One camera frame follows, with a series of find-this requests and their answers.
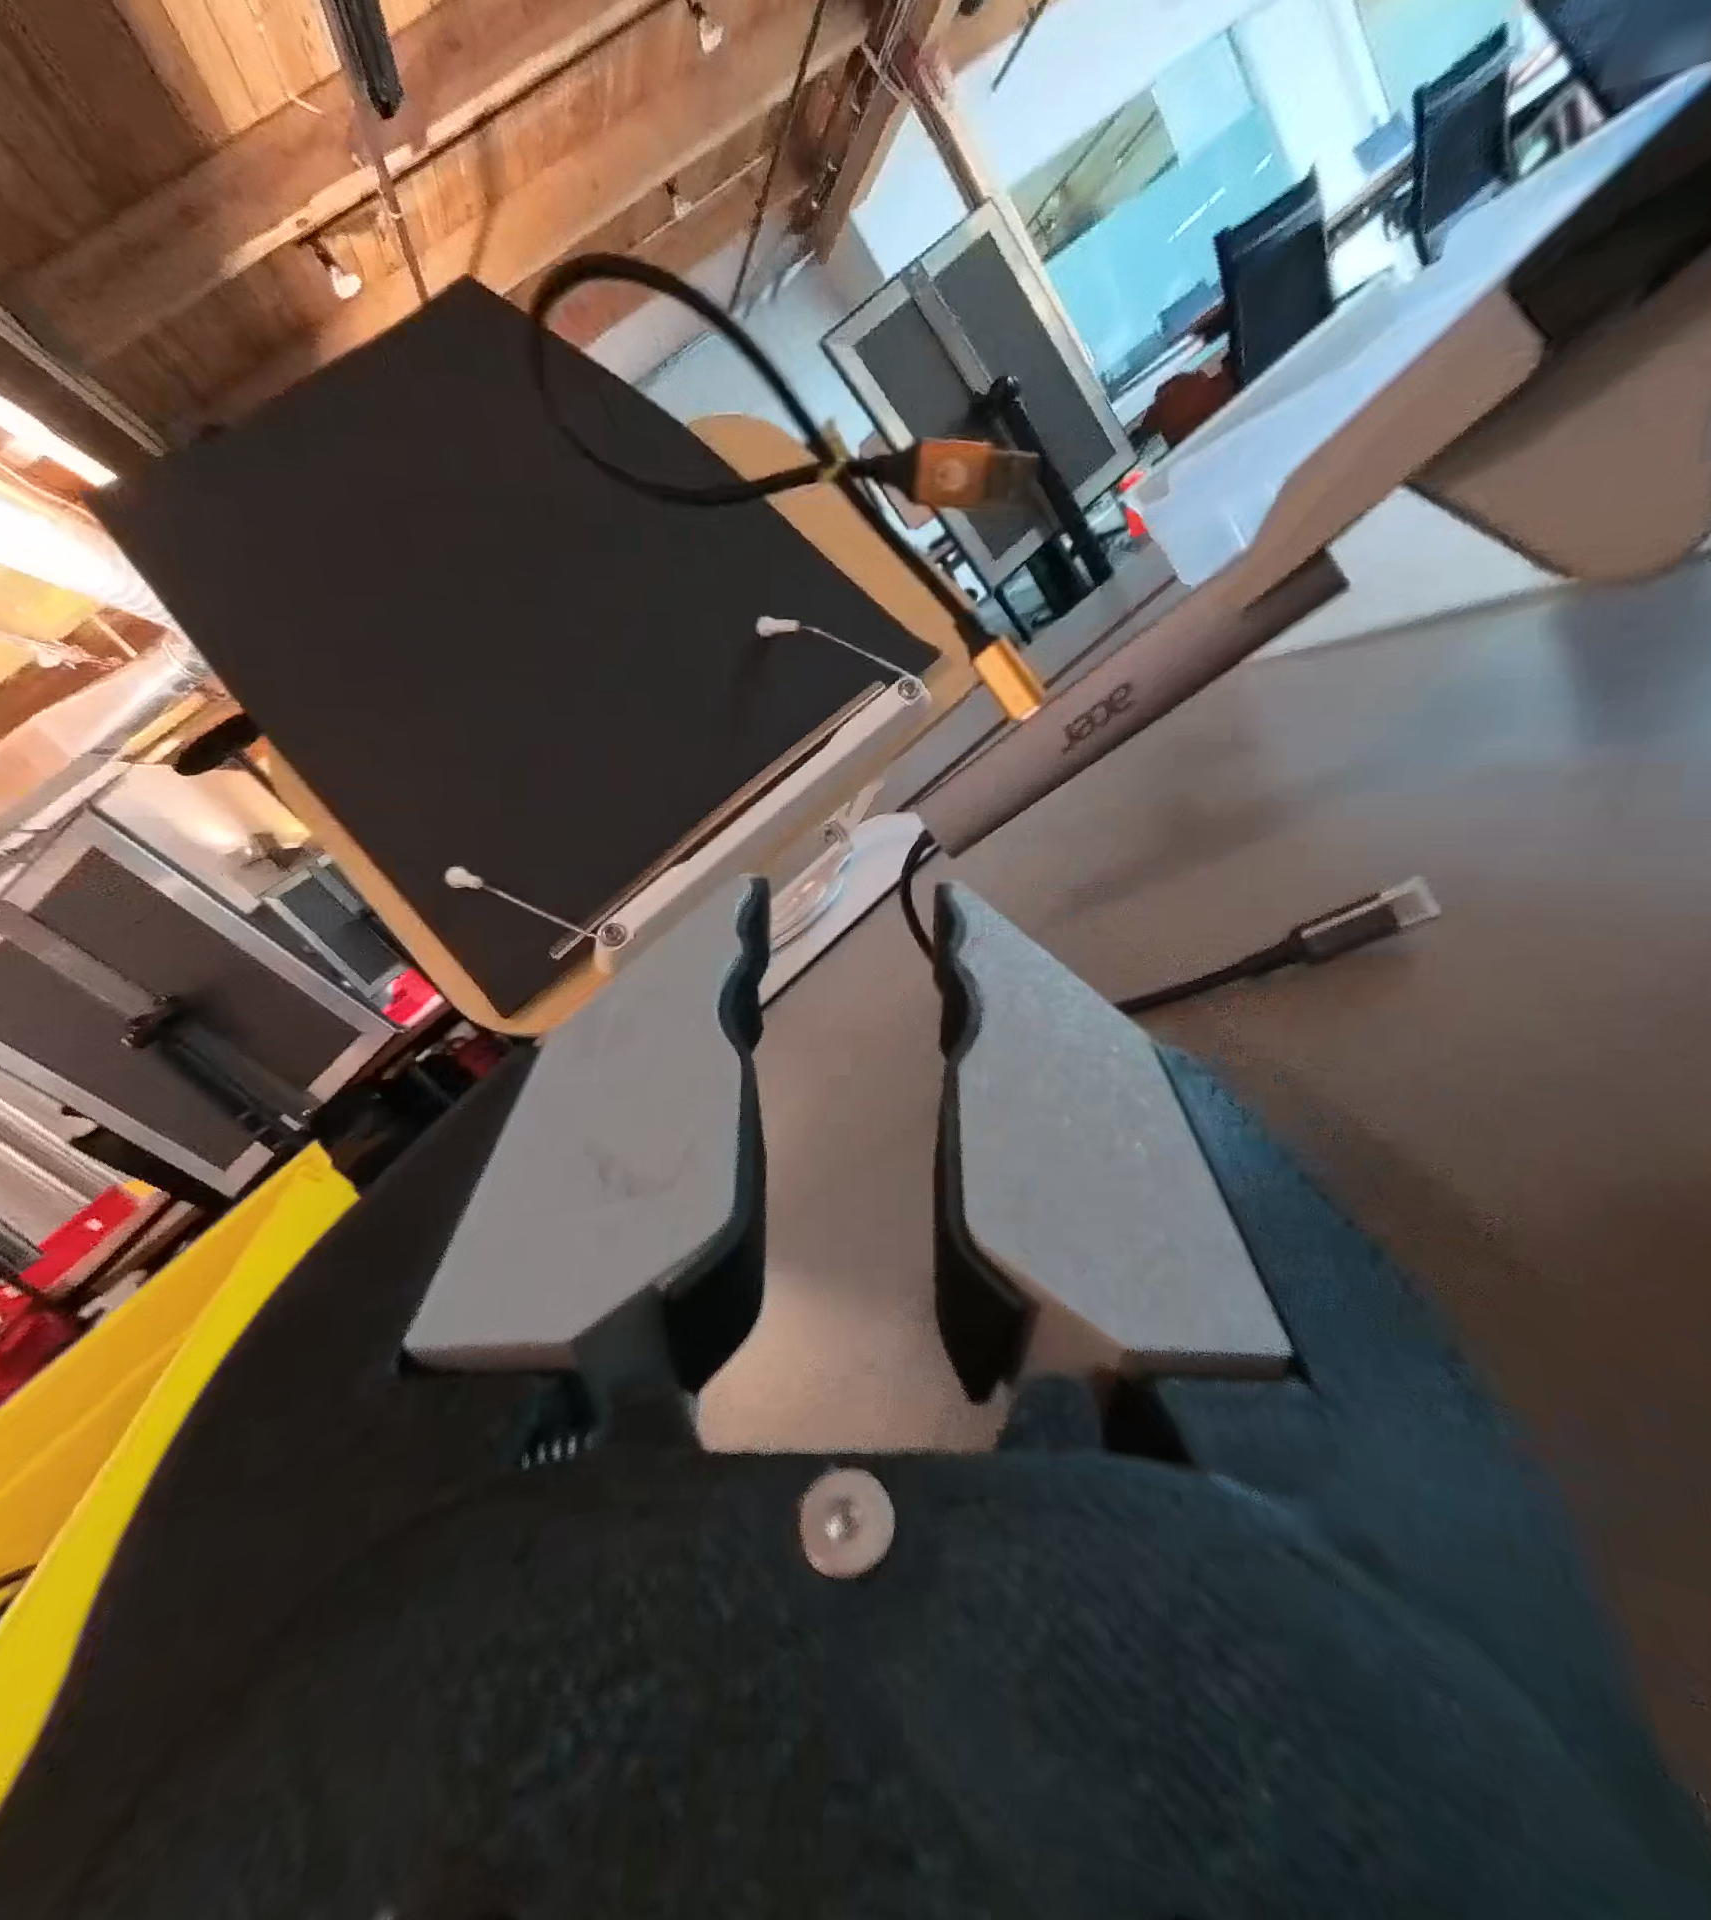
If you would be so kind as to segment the white round stand base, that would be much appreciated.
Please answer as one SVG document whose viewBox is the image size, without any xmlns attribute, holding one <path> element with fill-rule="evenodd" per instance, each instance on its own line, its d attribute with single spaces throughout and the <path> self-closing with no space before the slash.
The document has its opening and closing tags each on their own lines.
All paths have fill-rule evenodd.
<svg viewBox="0 0 1711 1920">
<path fill-rule="evenodd" d="M 827 852 L 771 901 L 762 1008 L 771 1008 L 897 893 L 920 834 L 920 819 L 902 809 L 875 814 L 837 834 Z"/>
</svg>

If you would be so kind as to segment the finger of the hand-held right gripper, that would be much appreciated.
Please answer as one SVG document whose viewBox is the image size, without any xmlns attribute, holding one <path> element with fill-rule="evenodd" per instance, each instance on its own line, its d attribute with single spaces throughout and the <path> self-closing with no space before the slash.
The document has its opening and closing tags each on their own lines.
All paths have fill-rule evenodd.
<svg viewBox="0 0 1711 1920">
<path fill-rule="evenodd" d="M 1664 573 L 1711 536 L 1711 343 L 1561 356 L 1413 489 L 1552 578 Z"/>
</svg>

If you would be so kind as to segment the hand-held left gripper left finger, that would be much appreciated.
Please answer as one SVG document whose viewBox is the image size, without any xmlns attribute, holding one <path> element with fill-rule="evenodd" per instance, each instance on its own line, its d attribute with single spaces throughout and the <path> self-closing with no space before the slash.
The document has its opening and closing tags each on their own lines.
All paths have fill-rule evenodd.
<svg viewBox="0 0 1711 1920">
<path fill-rule="evenodd" d="M 433 1373 L 697 1395 L 766 1296 L 754 1052 L 769 887 L 737 877 L 534 1054 L 410 1321 Z"/>
</svg>

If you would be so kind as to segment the yellow plastic bin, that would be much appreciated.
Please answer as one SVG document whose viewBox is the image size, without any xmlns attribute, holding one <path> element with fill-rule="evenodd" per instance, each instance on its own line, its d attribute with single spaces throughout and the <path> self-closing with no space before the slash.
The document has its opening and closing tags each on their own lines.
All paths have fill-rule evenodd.
<svg viewBox="0 0 1711 1920">
<path fill-rule="evenodd" d="M 304 1148 L 0 1406 L 0 1807 L 195 1400 L 354 1199 Z"/>
</svg>

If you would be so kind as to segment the red plastic bin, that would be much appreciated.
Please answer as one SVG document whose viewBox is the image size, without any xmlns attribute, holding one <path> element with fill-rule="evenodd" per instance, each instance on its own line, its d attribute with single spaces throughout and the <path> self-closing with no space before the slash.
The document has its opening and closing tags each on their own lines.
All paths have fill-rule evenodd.
<svg viewBox="0 0 1711 1920">
<path fill-rule="evenodd" d="M 160 1187 L 141 1181 L 108 1187 L 21 1271 L 0 1273 L 0 1404 L 83 1336 L 89 1285 L 169 1204 Z"/>
</svg>

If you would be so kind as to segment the grey framed panel on stand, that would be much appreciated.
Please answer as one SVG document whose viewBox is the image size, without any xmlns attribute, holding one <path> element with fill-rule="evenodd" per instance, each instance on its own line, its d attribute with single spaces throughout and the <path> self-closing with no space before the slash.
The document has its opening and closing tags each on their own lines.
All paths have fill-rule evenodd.
<svg viewBox="0 0 1711 1920">
<path fill-rule="evenodd" d="M 823 352 L 887 450 L 972 442 L 1036 459 L 1023 482 L 927 505 L 998 601 L 1027 574 L 1060 616 L 1110 580 L 1090 515 L 1134 448 L 1009 214 L 978 207 L 831 328 Z"/>
<path fill-rule="evenodd" d="M 0 879 L 0 1071 L 225 1199 L 394 1035 L 93 808 Z"/>
</svg>

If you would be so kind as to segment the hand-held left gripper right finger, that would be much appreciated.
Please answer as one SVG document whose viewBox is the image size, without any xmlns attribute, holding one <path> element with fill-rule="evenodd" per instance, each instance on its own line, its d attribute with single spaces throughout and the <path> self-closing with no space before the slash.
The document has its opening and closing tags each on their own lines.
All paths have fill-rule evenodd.
<svg viewBox="0 0 1711 1920">
<path fill-rule="evenodd" d="M 931 909 L 936 1321 L 965 1398 L 1282 1378 L 1291 1340 L 1156 1043 L 972 889 Z"/>
</svg>

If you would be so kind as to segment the white table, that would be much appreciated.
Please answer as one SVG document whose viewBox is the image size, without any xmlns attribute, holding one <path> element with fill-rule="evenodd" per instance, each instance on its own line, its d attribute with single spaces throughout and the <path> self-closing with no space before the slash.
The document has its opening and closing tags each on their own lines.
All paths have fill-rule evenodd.
<svg viewBox="0 0 1711 1920">
<path fill-rule="evenodd" d="M 1181 589 L 1278 580 L 1513 398 L 1547 358 L 1513 280 L 1711 88 L 1675 74 L 1465 216 L 1436 263 L 1370 285 L 1152 474 L 1139 513 Z"/>
</svg>

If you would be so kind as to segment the grey usb hub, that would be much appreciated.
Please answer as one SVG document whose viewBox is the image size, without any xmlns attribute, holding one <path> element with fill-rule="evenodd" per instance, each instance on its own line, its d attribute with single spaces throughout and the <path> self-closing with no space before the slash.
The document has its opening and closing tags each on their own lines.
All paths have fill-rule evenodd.
<svg viewBox="0 0 1711 1920">
<path fill-rule="evenodd" d="M 939 852 L 976 847 L 1335 601 L 1346 585 L 1323 549 L 1270 580 L 1238 565 L 1199 589 L 1185 589 L 1112 653 L 1056 684 L 1033 718 L 1014 721 L 918 792 L 909 811 Z"/>
</svg>

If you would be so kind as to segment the black office chair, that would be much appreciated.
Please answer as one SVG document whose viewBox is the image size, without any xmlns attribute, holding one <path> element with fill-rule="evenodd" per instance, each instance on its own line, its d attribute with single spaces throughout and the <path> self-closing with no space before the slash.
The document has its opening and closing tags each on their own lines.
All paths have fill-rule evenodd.
<svg viewBox="0 0 1711 1920">
<path fill-rule="evenodd" d="M 1316 169 L 1212 235 L 1225 359 L 1238 390 L 1278 365 L 1337 305 Z"/>
<path fill-rule="evenodd" d="M 1418 84 L 1405 229 L 1430 267 L 1453 223 L 1513 177 L 1509 133 L 1510 42 L 1506 27 L 1478 39 L 1458 62 Z"/>
</svg>

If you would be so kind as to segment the black braided cable gold plugs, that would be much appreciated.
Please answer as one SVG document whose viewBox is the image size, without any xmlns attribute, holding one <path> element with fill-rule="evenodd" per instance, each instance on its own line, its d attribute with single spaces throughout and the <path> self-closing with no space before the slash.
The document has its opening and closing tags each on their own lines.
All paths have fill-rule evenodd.
<svg viewBox="0 0 1711 1920">
<path fill-rule="evenodd" d="M 670 478 L 623 467 L 589 444 L 577 430 L 573 420 L 565 416 L 564 403 L 553 398 L 553 333 L 549 322 L 567 298 L 588 285 L 601 284 L 642 289 L 644 294 L 670 300 L 699 322 L 705 322 L 705 328 L 724 337 L 728 348 L 746 362 L 748 372 L 751 372 L 779 402 L 785 420 L 799 430 L 803 459 L 792 467 L 779 467 L 771 474 L 757 478 L 739 476 L 728 482 L 681 485 Z M 529 322 L 533 330 L 533 386 L 542 395 L 543 408 L 551 413 L 556 433 L 588 465 L 597 467 L 597 472 L 624 488 L 630 493 L 704 511 L 740 506 L 751 500 L 771 500 L 808 488 L 827 488 L 853 506 L 856 515 L 859 515 L 859 520 L 883 542 L 895 559 L 906 565 L 936 593 L 946 618 L 963 641 L 972 672 L 992 692 L 1004 718 L 1010 721 L 1023 721 L 1036 716 L 1041 706 L 1043 690 L 1038 672 L 1027 662 L 1022 648 L 1009 637 L 992 632 L 973 604 L 963 598 L 958 589 L 951 589 L 939 568 L 930 565 L 909 539 L 891 527 L 891 517 L 879 505 L 879 489 L 887 488 L 902 498 L 930 510 L 1000 505 L 1009 495 L 1036 492 L 1041 476 L 1041 461 L 1038 455 L 1019 453 L 995 442 L 920 438 L 902 450 L 872 457 L 856 455 L 853 478 L 840 485 L 817 485 L 817 422 L 801 403 L 769 354 L 751 340 L 746 325 L 740 325 L 722 302 L 712 300 L 697 285 L 638 256 L 615 253 L 579 253 L 567 256 L 538 278 L 529 305 Z"/>
</svg>

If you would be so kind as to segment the black board with wooden frame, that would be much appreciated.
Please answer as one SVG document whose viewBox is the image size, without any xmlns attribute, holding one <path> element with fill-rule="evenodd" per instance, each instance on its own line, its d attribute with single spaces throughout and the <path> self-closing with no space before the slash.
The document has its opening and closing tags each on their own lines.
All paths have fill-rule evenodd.
<svg viewBox="0 0 1711 1920">
<path fill-rule="evenodd" d="M 972 686 L 930 593 L 831 489 L 737 478 L 704 436 L 473 278 L 93 493 L 266 737 L 302 819 L 472 1020 L 534 1039 L 601 979 L 675 853 L 785 779 L 749 870 L 819 841 Z"/>
</svg>

